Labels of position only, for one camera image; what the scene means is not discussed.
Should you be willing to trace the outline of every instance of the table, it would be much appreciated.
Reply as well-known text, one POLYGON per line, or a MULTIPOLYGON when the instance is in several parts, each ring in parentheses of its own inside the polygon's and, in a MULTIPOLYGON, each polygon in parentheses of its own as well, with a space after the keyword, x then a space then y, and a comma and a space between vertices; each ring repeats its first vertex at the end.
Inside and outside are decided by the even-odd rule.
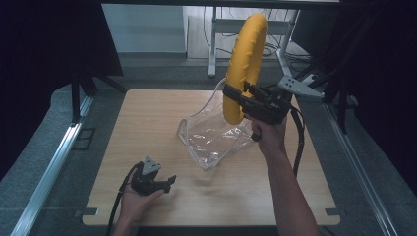
MULTIPOLYGON (((84 215, 83 223, 108 223, 124 177, 148 155, 162 165, 156 180, 174 174, 177 180, 171 192, 149 208, 141 225, 275 225, 267 167, 256 143, 204 171, 177 136, 180 121, 198 112, 211 95, 209 90, 129 90, 87 204, 98 209, 97 215, 84 215)), ((222 99, 222 93, 214 99, 222 99)), ((297 141, 295 124, 289 121, 286 144, 291 161, 297 141)), ((335 204, 307 131, 298 180, 318 224, 337 224, 339 215, 327 215, 335 204)))

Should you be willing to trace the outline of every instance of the gray carpet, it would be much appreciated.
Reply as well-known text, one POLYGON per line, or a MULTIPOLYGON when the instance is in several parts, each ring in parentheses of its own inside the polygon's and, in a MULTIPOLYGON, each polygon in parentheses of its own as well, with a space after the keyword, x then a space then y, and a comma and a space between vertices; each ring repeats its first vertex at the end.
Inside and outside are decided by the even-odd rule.
MULTIPOLYGON (((264 65, 260 84, 276 83, 281 72, 264 65)), ((115 78, 128 89, 213 89, 224 77, 226 67, 217 67, 217 77, 208 78, 208 67, 155 63, 146 67, 124 67, 124 78, 115 78)), ((95 80, 99 90, 83 126, 94 131, 89 147, 75 144, 30 235, 104 235, 105 226, 83 225, 79 215, 87 204, 89 192, 105 153, 124 94, 95 80)), ((324 113, 322 104, 299 98, 301 110, 318 153, 330 190, 341 216, 335 226, 321 227, 323 235, 383 235, 379 223, 358 184, 356 176, 324 113)), ((51 108, 16 164, 0 184, 0 232, 9 235, 23 212, 50 158, 71 122, 69 87, 52 96, 51 108)), ((346 127, 377 192, 387 206, 399 235, 417 235, 417 200, 387 157, 370 139, 349 110, 346 127)), ((140 235, 274 235, 268 227, 255 228, 141 228, 140 235)))

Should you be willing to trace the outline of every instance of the light wood tabletop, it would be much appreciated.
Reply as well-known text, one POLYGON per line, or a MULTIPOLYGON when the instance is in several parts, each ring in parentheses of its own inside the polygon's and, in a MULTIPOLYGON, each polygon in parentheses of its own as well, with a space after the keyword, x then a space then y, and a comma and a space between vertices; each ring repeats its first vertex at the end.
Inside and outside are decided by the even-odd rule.
MULTIPOLYGON (((178 137, 180 121, 198 112, 211 95, 208 90, 127 92, 87 204, 87 208, 98 209, 97 215, 84 215, 85 224, 108 223, 123 179, 132 166, 150 156, 162 166, 156 181, 172 175, 177 179, 170 193, 146 211, 141 225, 276 225, 267 167, 256 143, 204 171, 178 137)), ((214 99, 222 99, 221 92, 214 99)), ((336 206, 307 130, 305 139, 299 184, 318 224, 335 225, 340 217, 327 214, 327 209, 336 206)), ((285 141, 292 162, 298 142, 292 119, 288 119, 285 141)))

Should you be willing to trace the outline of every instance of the plastic bag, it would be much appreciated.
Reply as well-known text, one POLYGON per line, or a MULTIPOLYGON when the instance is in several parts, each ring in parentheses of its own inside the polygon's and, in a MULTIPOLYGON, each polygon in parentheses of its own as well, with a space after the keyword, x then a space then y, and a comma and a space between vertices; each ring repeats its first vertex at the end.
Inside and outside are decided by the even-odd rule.
POLYGON ((225 79, 220 81, 207 104, 196 114, 181 120, 177 134, 190 156, 204 170, 215 167, 221 159, 238 149, 252 144, 250 121, 229 125, 223 116, 225 79))

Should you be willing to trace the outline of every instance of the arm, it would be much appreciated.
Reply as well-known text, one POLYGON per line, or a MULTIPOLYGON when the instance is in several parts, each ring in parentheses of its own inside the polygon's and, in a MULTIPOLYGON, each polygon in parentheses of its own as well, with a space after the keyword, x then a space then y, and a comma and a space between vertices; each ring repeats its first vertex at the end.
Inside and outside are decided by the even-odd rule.
POLYGON ((131 174, 129 184, 126 185, 123 192, 122 208, 113 232, 114 236, 130 235, 133 224, 141 219, 147 206, 164 193, 163 190, 158 190, 149 196, 141 196, 135 192, 130 186, 135 171, 131 174))
POLYGON ((253 132, 262 134, 259 148, 268 167, 279 235, 319 235, 316 219, 301 192, 286 154, 286 119, 281 125, 271 126, 252 117, 247 118, 252 121, 253 132))

